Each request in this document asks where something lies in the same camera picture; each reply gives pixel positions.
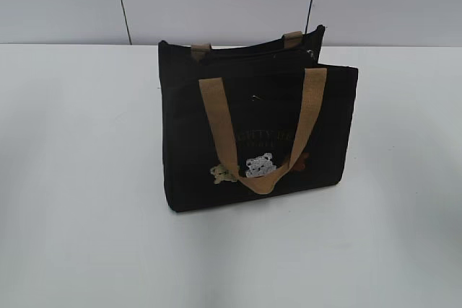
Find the bag strap loop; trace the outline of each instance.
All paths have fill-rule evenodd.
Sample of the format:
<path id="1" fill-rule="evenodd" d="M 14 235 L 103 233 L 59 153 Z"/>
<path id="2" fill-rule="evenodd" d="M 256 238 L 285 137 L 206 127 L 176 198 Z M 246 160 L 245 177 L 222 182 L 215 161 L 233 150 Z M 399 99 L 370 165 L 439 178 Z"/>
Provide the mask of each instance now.
<path id="1" fill-rule="evenodd" d="M 300 157 L 321 110 L 326 77 L 327 69 L 325 68 L 305 69 L 300 116 L 289 159 L 284 161 L 281 167 L 263 177 L 241 177 L 239 175 L 236 140 L 222 78 L 199 80 L 218 159 L 237 180 L 253 192 L 260 195 L 269 194 Z"/>
<path id="2" fill-rule="evenodd" d="M 191 45 L 191 56 L 194 60 L 200 61 L 205 58 L 205 55 L 212 50 L 210 43 L 204 43 L 203 45 Z"/>
<path id="3" fill-rule="evenodd" d="M 303 34 L 302 32 L 288 32 L 282 36 L 284 39 L 284 49 L 294 48 L 302 43 Z"/>

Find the canvas bag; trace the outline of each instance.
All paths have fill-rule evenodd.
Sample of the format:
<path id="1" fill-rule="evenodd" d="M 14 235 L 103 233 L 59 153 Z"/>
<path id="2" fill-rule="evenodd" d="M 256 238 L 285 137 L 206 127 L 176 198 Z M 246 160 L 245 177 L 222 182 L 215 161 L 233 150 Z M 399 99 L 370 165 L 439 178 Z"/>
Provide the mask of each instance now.
<path id="1" fill-rule="evenodd" d="M 171 209 L 340 181 L 358 70 L 319 64 L 324 31 L 318 26 L 309 34 L 221 50 L 159 43 L 164 186 Z"/>

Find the white wall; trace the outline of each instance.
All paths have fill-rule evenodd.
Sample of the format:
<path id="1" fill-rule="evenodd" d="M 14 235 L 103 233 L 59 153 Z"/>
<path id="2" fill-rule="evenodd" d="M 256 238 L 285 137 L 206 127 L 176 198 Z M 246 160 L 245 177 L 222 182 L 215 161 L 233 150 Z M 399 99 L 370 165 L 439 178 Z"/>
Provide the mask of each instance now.
<path id="1" fill-rule="evenodd" d="M 0 0 L 0 43 L 122 43 L 120 0 Z"/>
<path id="2" fill-rule="evenodd" d="M 1 42 L 127 43 L 119 0 L 0 0 Z M 304 26 L 308 0 L 124 0 L 134 44 L 244 45 Z M 327 45 L 462 45 L 460 0 L 315 0 Z"/>

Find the white tabletop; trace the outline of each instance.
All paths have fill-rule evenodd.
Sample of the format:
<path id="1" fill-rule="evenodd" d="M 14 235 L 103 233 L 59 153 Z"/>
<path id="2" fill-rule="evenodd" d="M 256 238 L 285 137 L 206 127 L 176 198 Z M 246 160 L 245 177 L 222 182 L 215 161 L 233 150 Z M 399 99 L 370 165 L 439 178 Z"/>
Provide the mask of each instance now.
<path id="1" fill-rule="evenodd" d="M 156 47 L 1 45 L 0 307 L 459 307 L 461 57 L 324 48 L 359 67 L 341 183 L 175 214 Z"/>

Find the black fabric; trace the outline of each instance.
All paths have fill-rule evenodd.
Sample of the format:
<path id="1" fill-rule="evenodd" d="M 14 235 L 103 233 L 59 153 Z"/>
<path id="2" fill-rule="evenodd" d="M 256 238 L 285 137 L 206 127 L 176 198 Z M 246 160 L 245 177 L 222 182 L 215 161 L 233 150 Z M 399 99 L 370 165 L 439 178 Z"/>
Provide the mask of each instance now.
<path id="1" fill-rule="evenodd" d="M 324 27 L 304 36 L 302 45 L 283 49 L 283 40 L 212 50 L 201 61 L 188 47 L 159 44 L 162 86 L 163 163 L 167 202 L 174 211 L 268 198 L 340 181 L 356 91 L 356 68 L 318 64 Z M 305 147 L 305 169 L 287 173 L 268 195 L 239 182 L 214 184 L 219 164 L 199 79 L 222 77 L 235 132 L 240 173 L 246 159 L 266 152 L 279 166 L 292 148 L 300 114 L 305 68 L 326 67 L 323 104 Z"/>

